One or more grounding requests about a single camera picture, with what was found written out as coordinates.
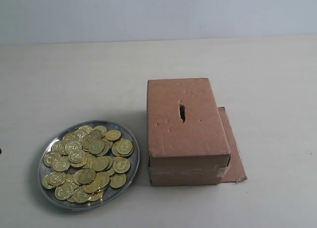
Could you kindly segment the cardboard box with slot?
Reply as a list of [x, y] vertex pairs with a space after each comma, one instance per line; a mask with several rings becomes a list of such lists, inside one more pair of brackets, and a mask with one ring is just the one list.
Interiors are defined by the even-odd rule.
[[152, 185], [221, 182], [231, 151], [207, 78], [149, 80], [147, 118]]

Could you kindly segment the gold dollar coin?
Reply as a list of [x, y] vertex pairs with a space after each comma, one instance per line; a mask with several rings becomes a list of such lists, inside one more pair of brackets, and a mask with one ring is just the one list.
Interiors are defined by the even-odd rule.
[[73, 164], [80, 164], [86, 159], [86, 153], [82, 149], [70, 151], [68, 159]]
[[109, 141], [116, 141], [121, 138], [121, 131], [119, 130], [109, 130], [105, 135], [106, 139]]
[[113, 189], [118, 189], [124, 186], [127, 182], [126, 174], [115, 174], [110, 177], [109, 186]]
[[123, 158], [123, 157], [115, 157], [113, 159], [113, 164], [112, 164], [113, 170], [118, 173], [118, 174], [124, 174], [126, 173], [130, 167], [131, 163], [128, 159]]
[[117, 142], [116, 150], [122, 156], [129, 156], [133, 152], [133, 143], [129, 140], [122, 139]]

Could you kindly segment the round silver metal plate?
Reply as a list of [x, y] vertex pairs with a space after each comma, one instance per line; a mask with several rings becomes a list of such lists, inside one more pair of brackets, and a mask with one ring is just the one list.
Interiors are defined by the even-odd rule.
[[92, 201], [92, 202], [85, 202], [81, 204], [74, 204], [74, 203], [69, 203], [66, 201], [60, 201], [57, 198], [55, 198], [54, 193], [50, 189], [43, 188], [41, 185], [41, 182], [44, 178], [44, 176], [49, 174], [49, 168], [44, 165], [44, 162], [41, 161], [38, 165], [38, 185], [40, 187], [40, 191], [42, 192], [43, 196], [46, 198], [47, 201], [50, 203], [54, 204], [55, 206], [59, 208], [64, 208], [70, 211], [88, 211], [93, 208], [97, 208], [100, 206], [103, 206], [117, 197], [119, 197], [123, 192], [125, 192], [131, 183], [135, 180], [135, 176], [138, 172], [139, 165], [140, 165], [140, 159], [141, 159], [141, 152], [140, 152], [140, 147], [138, 144], [138, 141], [134, 134], [126, 128], [123, 125], [120, 125], [118, 123], [113, 123], [113, 122], [108, 122], [105, 120], [92, 120], [92, 121], [87, 121], [87, 122], [82, 122], [76, 125], [73, 125], [61, 132], [59, 132], [52, 140], [51, 142], [46, 146], [44, 149], [43, 153], [49, 152], [52, 150], [52, 145], [61, 140], [63, 136], [65, 136], [67, 133], [74, 131], [76, 129], [79, 129], [80, 126], [83, 125], [88, 125], [88, 126], [98, 126], [102, 125], [105, 126], [109, 129], [116, 129], [119, 130], [123, 133], [124, 138], [127, 138], [132, 141], [133, 146], [134, 146], [134, 152], [130, 156], [132, 158], [132, 168], [127, 172], [127, 182], [122, 188], [107, 188], [106, 193], [103, 195], [103, 197], [99, 201]]

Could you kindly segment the flat brown cardboard sheet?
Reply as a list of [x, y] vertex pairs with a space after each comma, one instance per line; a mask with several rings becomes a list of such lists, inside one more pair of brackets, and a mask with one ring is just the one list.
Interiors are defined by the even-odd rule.
[[230, 125], [225, 107], [218, 108], [221, 122], [225, 131], [225, 135], [229, 144], [229, 148], [231, 151], [231, 158], [229, 165], [227, 166], [226, 173], [222, 178], [222, 183], [229, 182], [243, 182], [247, 180], [247, 175], [245, 173], [244, 165], [241, 159], [240, 151], [237, 147], [236, 139]]

